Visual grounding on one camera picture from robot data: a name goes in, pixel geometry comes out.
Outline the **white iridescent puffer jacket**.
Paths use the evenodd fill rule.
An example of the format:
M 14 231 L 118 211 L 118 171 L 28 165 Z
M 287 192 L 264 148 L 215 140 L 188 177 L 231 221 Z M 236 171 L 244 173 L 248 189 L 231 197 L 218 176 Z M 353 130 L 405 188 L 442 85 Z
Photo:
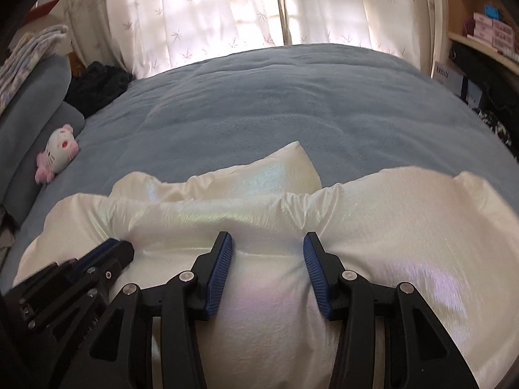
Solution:
M 340 325 L 319 312 L 304 265 L 309 232 L 372 283 L 412 283 L 480 387 L 497 386 L 517 358 L 513 194 L 480 173 L 415 166 L 323 187 L 298 143 L 185 183 L 133 172 L 108 196 L 64 198 L 26 249 L 15 282 L 116 238 L 136 251 L 117 285 L 162 285 L 221 231 L 234 240 L 231 268 L 215 318 L 197 327 L 211 388 L 328 386 Z

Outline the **black clothes pile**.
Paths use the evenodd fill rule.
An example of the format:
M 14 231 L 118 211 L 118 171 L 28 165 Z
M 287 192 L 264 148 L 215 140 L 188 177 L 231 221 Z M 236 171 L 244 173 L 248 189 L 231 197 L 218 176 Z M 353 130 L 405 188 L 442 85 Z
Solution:
M 133 80 L 134 76 L 123 68 L 93 62 L 71 78 L 64 101 L 87 119 L 125 93 Z

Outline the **pink white plush toy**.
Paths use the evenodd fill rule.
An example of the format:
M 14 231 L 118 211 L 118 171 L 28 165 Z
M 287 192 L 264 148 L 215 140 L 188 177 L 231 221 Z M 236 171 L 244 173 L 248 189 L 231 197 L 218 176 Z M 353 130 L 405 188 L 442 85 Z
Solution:
M 65 124 L 50 135 L 45 149 L 36 156 L 35 182 L 51 183 L 63 172 L 79 153 L 79 145 L 73 135 L 73 127 Z

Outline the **blue-grey pillow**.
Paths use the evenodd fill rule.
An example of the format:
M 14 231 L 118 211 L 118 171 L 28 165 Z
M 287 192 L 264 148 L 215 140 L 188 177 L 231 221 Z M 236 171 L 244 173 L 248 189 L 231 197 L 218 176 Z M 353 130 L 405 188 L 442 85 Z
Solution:
M 64 101 L 70 80 L 69 60 L 53 55 L 37 64 L 1 114 L 1 207 L 17 226 L 40 192 L 36 156 L 50 135 L 65 124 L 75 135 L 84 127 L 83 114 Z

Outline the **purple patterned folded quilt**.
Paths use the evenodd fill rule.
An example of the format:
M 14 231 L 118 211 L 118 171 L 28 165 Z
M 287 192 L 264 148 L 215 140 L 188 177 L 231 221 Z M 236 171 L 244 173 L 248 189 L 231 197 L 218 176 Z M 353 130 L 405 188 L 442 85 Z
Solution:
M 40 32 L 27 32 L 18 41 L 1 66 L 1 113 L 4 113 L 37 64 L 55 54 L 56 48 L 67 38 L 68 30 L 68 26 L 58 24 Z

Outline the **black white patterned garment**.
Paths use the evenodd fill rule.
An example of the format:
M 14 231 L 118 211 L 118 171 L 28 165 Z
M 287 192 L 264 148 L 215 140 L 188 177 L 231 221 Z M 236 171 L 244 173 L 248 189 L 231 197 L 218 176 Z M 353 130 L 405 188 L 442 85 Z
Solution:
M 478 108 L 476 110 L 479 118 L 492 130 L 492 132 L 498 136 L 500 141 L 511 151 L 514 151 L 513 141 L 511 134 L 505 125 L 501 123 L 496 115 L 492 112 Z

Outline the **white floral left curtain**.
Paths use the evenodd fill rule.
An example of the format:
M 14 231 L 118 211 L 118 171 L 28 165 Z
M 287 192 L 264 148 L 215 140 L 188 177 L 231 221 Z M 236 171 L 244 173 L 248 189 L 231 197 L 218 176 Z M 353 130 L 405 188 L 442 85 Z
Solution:
M 136 78 L 283 44 L 277 0 L 62 0 L 72 47 Z

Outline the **white floral curtain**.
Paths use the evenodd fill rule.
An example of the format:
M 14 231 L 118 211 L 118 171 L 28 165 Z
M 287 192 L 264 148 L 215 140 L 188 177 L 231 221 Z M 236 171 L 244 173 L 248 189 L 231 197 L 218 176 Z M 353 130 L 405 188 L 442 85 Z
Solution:
M 283 44 L 277 0 L 62 0 L 72 47 L 136 78 Z
M 429 74 L 441 57 L 443 0 L 281 0 L 288 45 L 334 43 L 399 57 Z

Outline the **blue-grey fleece bed blanket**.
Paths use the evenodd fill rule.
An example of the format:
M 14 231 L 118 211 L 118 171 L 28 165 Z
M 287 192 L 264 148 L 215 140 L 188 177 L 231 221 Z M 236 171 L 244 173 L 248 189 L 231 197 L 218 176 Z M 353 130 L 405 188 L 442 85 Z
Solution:
M 61 199 L 105 195 L 132 171 L 182 182 L 293 141 L 324 185 L 416 165 L 470 171 L 518 204 L 517 162 L 476 114 L 411 64 L 359 47 L 271 47 L 135 81 L 86 120 L 78 141 L 78 157 L 39 192 L 18 232 L 3 290 Z

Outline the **white cardboard box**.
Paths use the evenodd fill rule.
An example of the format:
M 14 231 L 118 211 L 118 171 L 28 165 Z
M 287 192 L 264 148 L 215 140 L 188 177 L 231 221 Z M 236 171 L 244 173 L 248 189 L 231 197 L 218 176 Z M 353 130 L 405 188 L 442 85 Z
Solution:
M 441 62 L 435 62 L 432 78 L 462 99 L 472 110 L 480 107 L 482 90 L 457 69 Z

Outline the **pink boxes on shelf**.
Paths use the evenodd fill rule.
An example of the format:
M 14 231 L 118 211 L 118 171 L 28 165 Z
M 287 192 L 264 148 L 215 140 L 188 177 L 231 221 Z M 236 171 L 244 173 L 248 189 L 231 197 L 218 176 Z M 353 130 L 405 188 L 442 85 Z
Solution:
M 515 51 L 515 33 L 512 26 L 496 18 L 474 12 L 464 24 L 464 36 L 493 47 L 501 52 Z

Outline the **white floral right curtain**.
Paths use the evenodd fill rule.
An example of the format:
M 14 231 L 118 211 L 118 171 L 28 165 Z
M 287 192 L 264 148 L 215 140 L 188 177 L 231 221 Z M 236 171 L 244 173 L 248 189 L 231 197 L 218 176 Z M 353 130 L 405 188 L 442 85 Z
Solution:
M 429 74 L 441 57 L 443 0 L 281 0 L 288 45 L 334 43 L 399 57 Z

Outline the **wooden curved shelf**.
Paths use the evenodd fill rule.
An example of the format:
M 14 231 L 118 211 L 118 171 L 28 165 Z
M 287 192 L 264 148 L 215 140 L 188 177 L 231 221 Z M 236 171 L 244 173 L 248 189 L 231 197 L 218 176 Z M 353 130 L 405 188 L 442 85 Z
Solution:
M 518 21 L 505 0 L 445 0 L 447 36 L 518 73 Z

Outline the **red wall decoration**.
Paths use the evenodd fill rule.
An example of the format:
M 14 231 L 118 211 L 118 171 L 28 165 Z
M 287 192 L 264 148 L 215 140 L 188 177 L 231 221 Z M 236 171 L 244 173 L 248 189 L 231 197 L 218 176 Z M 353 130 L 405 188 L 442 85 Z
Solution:
M 55 6 L 59 3 L 59 0 L 51 0 L 44 4 L 34 6 L 31 11 L 26 15 L 22 25 L 27 25 L 32 21 L 35 21 L 39 18 L 43 18 L 50 14 L 50 12 L 55 8 Z

